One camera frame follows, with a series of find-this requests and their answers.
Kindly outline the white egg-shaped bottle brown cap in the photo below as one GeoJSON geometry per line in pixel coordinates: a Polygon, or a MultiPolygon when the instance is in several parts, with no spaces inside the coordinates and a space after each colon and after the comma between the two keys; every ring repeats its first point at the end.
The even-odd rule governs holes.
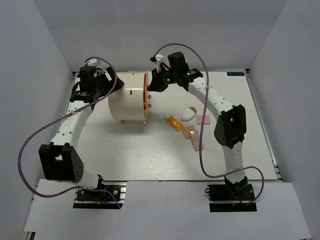
{"type": "Polygon", "coordinates": [[[183,122],[189,122],[196,116],[196,114],[197,114],[196,108],[188,107],[182,112],[182,114],[180,115],[180,119],[183,122]]]}

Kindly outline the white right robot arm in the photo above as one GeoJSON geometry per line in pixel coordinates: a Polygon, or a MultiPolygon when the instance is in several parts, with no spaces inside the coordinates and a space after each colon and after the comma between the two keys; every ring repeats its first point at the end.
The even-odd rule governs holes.
{"type": "Polygon", "coordinates": [[[151,71],[150,92],[163,92],[170,84],[177,84],[204,104],[216,119],[213,135],[222,146],[226,175],[226,195],[236,200],[244,193],[248,178],[243,170],[242,147],[247,132],[246,110],[233,105],[207,85],[203,74],[190,69],[182,52],[168,55],[166,65],[161,54],[150,58],[156,67],[151,71]]]}

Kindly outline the white cylindrical drawer organizer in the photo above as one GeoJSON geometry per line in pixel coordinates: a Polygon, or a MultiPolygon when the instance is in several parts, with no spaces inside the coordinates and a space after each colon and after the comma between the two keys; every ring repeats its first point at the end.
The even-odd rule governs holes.
{"type": "Polygon", "coordinates": [[[144,110],[143,88],[146,72],[122,72],[117,76],[124,87],[108,96],[111,116],[118,121],[141,121],[148,119],[148,109],[144,110]]]}

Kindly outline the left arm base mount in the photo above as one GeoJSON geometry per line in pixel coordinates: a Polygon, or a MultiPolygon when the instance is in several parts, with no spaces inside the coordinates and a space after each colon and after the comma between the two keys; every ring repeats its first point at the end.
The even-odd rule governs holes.
{"type": "Polygon", "coordinates": [[[92,192],[84,189],[76,191],[74,209],[119,210],[126,198],[127,182],[102,182],[106,192],[92,192]]]}

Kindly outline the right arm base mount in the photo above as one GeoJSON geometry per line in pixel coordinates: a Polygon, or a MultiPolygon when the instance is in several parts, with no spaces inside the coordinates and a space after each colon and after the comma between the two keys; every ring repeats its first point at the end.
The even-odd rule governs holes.
{"type": "Polygon", "coordinates": [[[257,206],[253,202],[255,198],[253,186],[249,184],[239,193],[233,195],[231,190],[224,184],[210,184],[204,190],[208,195],[209,209],[211,213],[240,213],[256,212],[257,206]]]}

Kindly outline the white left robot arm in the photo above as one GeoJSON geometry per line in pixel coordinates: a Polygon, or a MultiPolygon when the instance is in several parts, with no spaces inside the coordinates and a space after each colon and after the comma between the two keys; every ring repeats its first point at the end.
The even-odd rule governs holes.
{"type": "Polygon", "coordinates": [[[95,101],[124,86],[124,82],[108,67],[83,66],[73,85],[67,115],[50,143],[39,148],[39,157],[46,180],[68,182],[88,188],[88,193],[99,200],[105,196],[106,187],[100,176],[86,170],[77,153],[80,135],[95,108],[95,101]]]}

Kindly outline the orange drawer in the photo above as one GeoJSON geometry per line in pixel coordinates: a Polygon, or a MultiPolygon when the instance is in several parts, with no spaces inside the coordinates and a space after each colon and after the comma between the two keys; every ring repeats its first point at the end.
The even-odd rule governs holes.
{"type": "Polygon", "coordinates": [[[144,77],[143,77],[143,108],[145,111],[149,107],[149,104],[148,104],[148,99],[149,99],[148,82],[149,82],[149,75],[147,72],[145,72],[144,77]]]}

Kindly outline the yellow sunscreen tube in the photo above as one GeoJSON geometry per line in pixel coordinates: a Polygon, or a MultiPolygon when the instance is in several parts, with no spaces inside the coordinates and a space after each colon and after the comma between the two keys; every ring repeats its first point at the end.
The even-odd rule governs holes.
{"type": "Polygon", "coordinates": [[[184,125],[175,119],[172,115],[165,115],[164,119],[177,131],[179,132],[184,125]]]}

